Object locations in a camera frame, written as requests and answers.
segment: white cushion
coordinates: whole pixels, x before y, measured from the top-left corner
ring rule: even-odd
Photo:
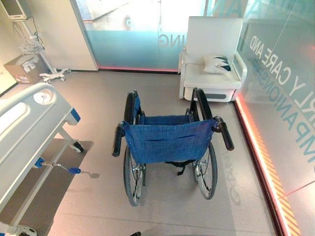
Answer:
[[[201,64],[204,55],[225,55],[232,63],[242,25],[242,18],[190,16],[186,62]]]
[[[184,87],[201,89],[239,89],[241,81],[232,71],[225,74],[209,74],[203,71],[203,64],[187,64]]]
[[[231,67],[225,56],[208,55],[204,56],[206,73],[219,73],[224,74],[231,71]]]

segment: wire basket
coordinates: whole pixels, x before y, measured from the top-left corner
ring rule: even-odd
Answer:
[[[43,45],[40,43],[34,42],[32,44],[20,46],[23,54],[37,54],[44,50]]]

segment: wheelchair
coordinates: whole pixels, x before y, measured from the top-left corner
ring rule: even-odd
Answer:
[[[202,89],[193,89],[190,107],[180,116],[147,117],[141,110],[137,91],[128,93],[124,121],[115,130],[112,155],[120,155],[122,137],[125,136],[124,185],[130,204],[134,207],[139,204],[145,186],[146,165],[159,162],[182,168],[177,175],[183,174],[185,166],[192,163],[203,197],[213,198],[218,179],[211,142],[214,132],[222,134],[227,150],[234,149],[226,123],[221,117],[212,116]]]

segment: white wall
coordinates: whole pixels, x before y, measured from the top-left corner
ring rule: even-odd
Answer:
[[[42,33],[45,55],[56,68],[97,70],[87,39],[69,0],[27,0]],[[27,21],[32,31],[32,19]]]
[[[12,22],[0,7],[0,94],[16,83],[3,66],[21,54],[12,29]]]

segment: glass door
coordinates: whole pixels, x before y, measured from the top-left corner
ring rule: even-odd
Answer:
[[[189,16],[209,0],[76,0],[102,69],[177,71]]]

